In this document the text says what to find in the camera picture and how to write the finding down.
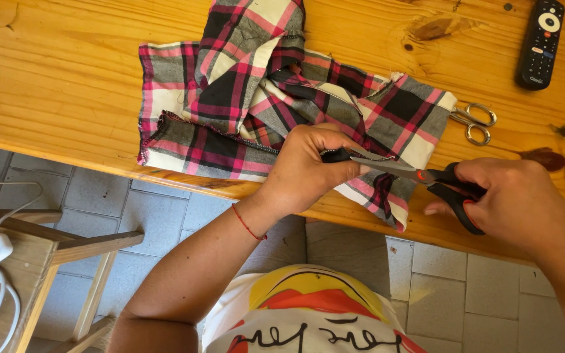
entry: black scissors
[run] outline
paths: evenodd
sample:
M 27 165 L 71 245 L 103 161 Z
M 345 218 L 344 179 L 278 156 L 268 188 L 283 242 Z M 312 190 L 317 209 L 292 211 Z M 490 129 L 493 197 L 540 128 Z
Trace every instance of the black scissors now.
M 356 157 L 350 154 L 349 158 L 361 164 L 365 164 L 373 169 L 380 170 L 381 172 L 390 173 L 398 177 L 408 178 L 418 183 L 426 185 L 426 189 L 444 200 L 457 215 L 457 218 L 463 226 L 472 234 L 482 236 L 485 233 L 476 226 L 470 219 L 463 206 L 470 202 L 476 202 L 477 198 L 481 198 L 487 193 L 487 190 L 480 187 L 475 183 L 467 181 L 460 181 L 454 173 L 454 168 L 459 164 L 458 162 L 451 163 L 446 166 L 444 170 L 436 169 L 417 169 L 395 161 L 386 160 L 387 158 L 367 152 L 363 149 L 352 148 L 355 151 Z M 455 187 L 469 193 L 471 196 L 463 195 L 449 187 Z

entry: pink plaid fabric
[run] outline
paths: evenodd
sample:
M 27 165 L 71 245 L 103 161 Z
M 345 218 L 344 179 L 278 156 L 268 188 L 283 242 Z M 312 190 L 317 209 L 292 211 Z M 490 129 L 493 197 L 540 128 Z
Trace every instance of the pink plaid fabric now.
M 301 0 L 217 0 L 200 42 L 142 44 L 139 163 L 263 181 L 298 124 L 336 123 L 368 151 L 424 168 L 456 99 L 304 49 Z M 372 171 L 336 188 L 399 231 L 415 183 Z

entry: white t-shirt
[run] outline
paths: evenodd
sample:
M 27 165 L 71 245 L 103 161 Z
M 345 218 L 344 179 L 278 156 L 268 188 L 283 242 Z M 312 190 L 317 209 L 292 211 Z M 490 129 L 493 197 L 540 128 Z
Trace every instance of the white t-shirt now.
M 384 297 L 310 264 L 239 276 L 208 314 L 206 353 L 426 353 L 404 334 Z

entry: black remote control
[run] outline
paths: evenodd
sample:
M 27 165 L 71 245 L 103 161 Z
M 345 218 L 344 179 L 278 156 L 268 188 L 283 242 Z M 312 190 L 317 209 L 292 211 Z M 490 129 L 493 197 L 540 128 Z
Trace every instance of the black remote control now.
M 564 5 L 556 0 L 538 0 L 533 7 L 516 83 L 531 91 L 545 89 L 551 83 L 553 63 L 564 19 Z

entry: hand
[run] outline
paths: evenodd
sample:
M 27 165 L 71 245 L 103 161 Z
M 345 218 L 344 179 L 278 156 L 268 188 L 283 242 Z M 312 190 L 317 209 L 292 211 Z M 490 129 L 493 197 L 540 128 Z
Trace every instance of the hand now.
M 361 148 L 335 124 L 298 125 L 287 135 L 281 152 L 258 196 L 280 218 L 306 211 L 322 195 L 370 171 L 355 161 L 323 163 L 325 149 Z
M 488 190 L 465 210 L 486 234 L 516 245 L 528 253 L 565 235 L 565 199 L 540 164 L 528 160 L 478 158 L 461 162 L 455 173 Z M 441 200 L 431 202 L 425 214 L 453 214 Z

